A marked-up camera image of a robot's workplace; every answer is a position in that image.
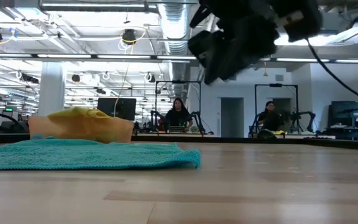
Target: white pillar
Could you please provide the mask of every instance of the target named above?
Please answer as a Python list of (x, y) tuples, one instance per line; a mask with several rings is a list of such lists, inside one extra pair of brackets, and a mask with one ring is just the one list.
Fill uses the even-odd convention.
[(42, 64), (38, 116), (64, 109), (66, 71), (61, 62)]

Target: wooden tabletop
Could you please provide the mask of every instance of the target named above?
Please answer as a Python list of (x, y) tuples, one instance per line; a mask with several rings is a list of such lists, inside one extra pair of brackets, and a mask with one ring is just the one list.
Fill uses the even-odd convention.
[(358, 151), (183, 144), (202, 165), (0, 172), (1, 224), (358, 224)]

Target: black monitor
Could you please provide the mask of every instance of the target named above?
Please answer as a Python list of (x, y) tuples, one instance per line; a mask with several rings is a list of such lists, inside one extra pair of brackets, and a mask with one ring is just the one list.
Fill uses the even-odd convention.
[(332, 101), (333, 118), (358, 118), (358, 101)]
[[(98, 110), (103, 113), (114, 116), (114, 105), (117, 98), (99, 98)], [(129, 121), (135, 120), (136, 99), (120, 98), (116, 106), (116, 117), (127, 119)]]

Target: ventilation duct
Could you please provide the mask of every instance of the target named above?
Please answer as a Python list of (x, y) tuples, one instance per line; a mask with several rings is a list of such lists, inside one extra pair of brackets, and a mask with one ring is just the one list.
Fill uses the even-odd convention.
[[(166, 39), (187, 39), (189, 33), (189, 9), (187, 4), (159, 4), (161, 28)], [(170, 55), (187, 55), (186, 42), (164, 42), (167, 53)], [(188, 80), (190, 73), (186, 63), (170, 63), (171, 80)], [(183, 85), (173, 85), (175, 96), (182, 95)]]

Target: door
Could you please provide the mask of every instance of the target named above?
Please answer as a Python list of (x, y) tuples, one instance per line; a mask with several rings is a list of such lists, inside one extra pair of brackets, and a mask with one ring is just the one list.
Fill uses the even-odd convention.
[(220, 133), (222, 138), (244, 137), (243, 98), (221, 98)]

